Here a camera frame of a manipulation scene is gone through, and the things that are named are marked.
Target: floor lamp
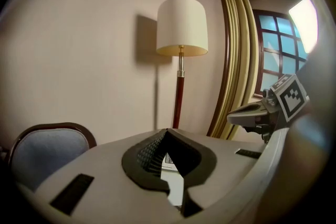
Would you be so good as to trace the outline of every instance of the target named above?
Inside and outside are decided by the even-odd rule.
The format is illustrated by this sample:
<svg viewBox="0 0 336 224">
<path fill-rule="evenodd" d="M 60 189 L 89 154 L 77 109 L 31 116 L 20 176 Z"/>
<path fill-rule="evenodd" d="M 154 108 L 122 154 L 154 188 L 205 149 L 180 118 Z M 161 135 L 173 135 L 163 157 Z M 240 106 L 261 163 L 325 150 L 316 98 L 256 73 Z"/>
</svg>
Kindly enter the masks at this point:
<svg viewBox="0 0 336 224">
<path fill-rule="evenodd" d="M 177 129 L 183 96 L 184 57 L 208 52 L 205 10 L 196 0 L 167 0 L 159 8 L 157 24 L 157 53 L 179 58 L 173 119 L 173 128 Z"/>
</svg>

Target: window frame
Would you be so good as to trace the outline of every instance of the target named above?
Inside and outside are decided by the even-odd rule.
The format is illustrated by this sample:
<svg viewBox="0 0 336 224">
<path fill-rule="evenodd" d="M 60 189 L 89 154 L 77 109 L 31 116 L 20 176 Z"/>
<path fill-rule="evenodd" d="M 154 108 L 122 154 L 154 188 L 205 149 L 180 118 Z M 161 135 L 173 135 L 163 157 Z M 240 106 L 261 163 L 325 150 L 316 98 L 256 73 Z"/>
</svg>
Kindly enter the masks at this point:
<svg viewBox="0 0 336 224">
<path fill-rule="evenodd" d="M 284 75 L 282 73 L 282 57 L 283 56 L 289 57 L 291 59 L 295 59 L 295 63 L 296 63 L 295 70 L 296 70 L 296 72 L 299 70 L 299 61 L 306 62 L 307 60 L 305 58 L 299 57 L 298 41 L 302 42 L 302 40 L 301 40 L 301 38 L 296 36 L 295 29 L 294 29 L 294 22 L 292 21 L 292 19 L 289 15 L 283 14 L 283 13 L 278 13 L 278 12 L 271 12 L 269 10 L 262 10 L 262 9 L 253 9 L 253 15 L 254 15 L 254 19 L 255 19 L 255 22 L 256 22 L 256 26 L 257 26 L 257 34 L 258 34 L 258 42 L 259 42 L 258 76 L 257 76 L 257 84 L 256 84 L 256 88 L 255 88 L 255 92 L 254 92 L 253 97 L 262 98 L 263 97 L 263 95 L 262 95 L 263 93 L 262 93 L 262 90 L 261 90 L 262 75 L 263 75 L 263 73 L 267 73 L 267 74 L 271 74 L 271 75 L 274 75 L 274 76 L 278 76 L 278 78 L 280 79 Z M 273 19 L 274 19 L 277 30 L 274 31 L 274 30 L 269 30 L 269 29 L 262 29 L 260 19 L 259 19 L 259 15 L 272 16 Z M 282 32 L 279 31 L 278 22 L 277 22 L 277 19 L 276 19 L 277 17 L 289 20 L 293 35 L 282 33 Z M 278 43 L 279 43 L 279 50 L 278 51 L 273 50 L 273 49 L 269 49 L 269 48 L 264 48 L 263 32 L 264 33 L 276 34 L 278 36 Z M 289 53 L 286 53 L 286 52 L 282 51 L 281 35 L 283 35 L 285 37 L 292 38 L 294 40 L 295 54 L 296 55 L 292 55 L 292 54 L 289 54 Z M 275 54 L 279 55 L 279 72 L 264 69 L 264 52 L 265 51 L 275 53 Z"/>
</svg>

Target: lamp pole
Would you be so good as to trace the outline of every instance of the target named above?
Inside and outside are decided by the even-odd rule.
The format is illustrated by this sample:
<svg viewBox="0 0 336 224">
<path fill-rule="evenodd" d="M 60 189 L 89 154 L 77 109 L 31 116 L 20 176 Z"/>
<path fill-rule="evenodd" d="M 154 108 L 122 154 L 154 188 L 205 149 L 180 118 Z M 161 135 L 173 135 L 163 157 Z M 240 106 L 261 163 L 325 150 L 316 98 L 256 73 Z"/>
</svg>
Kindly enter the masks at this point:
<svg viewBox="0 0 336 224">
<path fill-rule="evenodd" d="M 174 119 L 173 128 L 178 129 L 181 115 L 182 97 L 183 97 L 183 87 L 184 87 L 184 46 L 179 46 L 180 52 L 178 53 L 178 71 L 177 71 L 177 83 L 176 83 L 176 95 L 175 95 L 175 109 L 174 109 Z"/>
</svg>

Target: window pane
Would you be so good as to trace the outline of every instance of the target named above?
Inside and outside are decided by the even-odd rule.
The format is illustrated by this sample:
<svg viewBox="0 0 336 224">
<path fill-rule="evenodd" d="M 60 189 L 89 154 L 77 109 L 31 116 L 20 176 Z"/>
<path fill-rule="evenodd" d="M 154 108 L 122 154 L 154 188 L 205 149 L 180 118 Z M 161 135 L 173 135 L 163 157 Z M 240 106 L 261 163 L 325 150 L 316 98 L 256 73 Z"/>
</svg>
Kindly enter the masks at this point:
<svg viewBox="0 0 336 224">
<path fill-rule="evenodd" d="M 281 36 L 281 45 L 283 52 L 295 55 L 294 39 L 290 37 Z"/>
<path fill-rule="evenodd" d="M 303 67 L 305 65 L 305 63 L 304 62 L 302 62 L 302 61 L 299 61 L 299 69 L 301 69 L 301 67 Z"/>
<path fill-rule="evenodd" d="M 273 31 L 277 30 L 274 18 L 272 16 L 259 15 L 259 19 L 262 29 L 268 29 Z"/>
<path fill-rule="evenodd" d="M 264 69 L 279 72 L 279 55 L 271 52 L 264 52 Z"/>
<path fill-rule="evenodd" d="M 299 57 L 307 59 L 307 53 L 304 51 L 304 47 L 301 41 L 298 41 L 298 50 L 299 50 Z"/>
<path fill-rule="evenodd" d="M 281 33 L 293 35 L 289 20 L 277 17 L 277 21 Z"/>
<path fill-rule="evenodd" d="M 279 50 L 279 40 L 277 34 L 263 32 L 262 42 L 264 43 L 264 48 Z"/>
<path fill-rule="evenodd" d="M 295 74 L 296 72 L 296 61 L 293 58 L 283 56 L 282 57 L 282 73 L 284 74 Z"/>
<path fill-rule="evenodd" d="M 261 91 L 263 91 L 264 89 L 268 89 L 278 81 L 278 76 L 275 75 L 271 75 L 271 74 L 267 74 L 267 73 L 263 73 L 263 80 L 261 82 Z"/>
<path fill-rule="evenodd" d="M 296 35 L 297 37 L 300 37 L 299 30 L 296 28 L 295 25 L 294 25 L 294 31 L 295 31 L 295 35 Z"/>
</svg>

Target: lampshade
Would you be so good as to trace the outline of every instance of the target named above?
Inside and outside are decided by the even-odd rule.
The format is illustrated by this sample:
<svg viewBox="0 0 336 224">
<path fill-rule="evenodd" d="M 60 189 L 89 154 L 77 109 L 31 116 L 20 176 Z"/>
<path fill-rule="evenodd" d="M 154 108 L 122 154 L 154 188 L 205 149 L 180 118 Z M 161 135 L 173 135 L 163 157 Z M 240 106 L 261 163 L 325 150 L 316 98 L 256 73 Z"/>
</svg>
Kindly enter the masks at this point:
<svg viewBox="0 0 336 224">
<path fill-rule="evenodd" d="M 156 51 L 178 56 L 184 46 L 184 56 L 208 52 L 208 33 L 204 7 L 196 0 L 167 0 L 158 11 Z"/>
</svg>

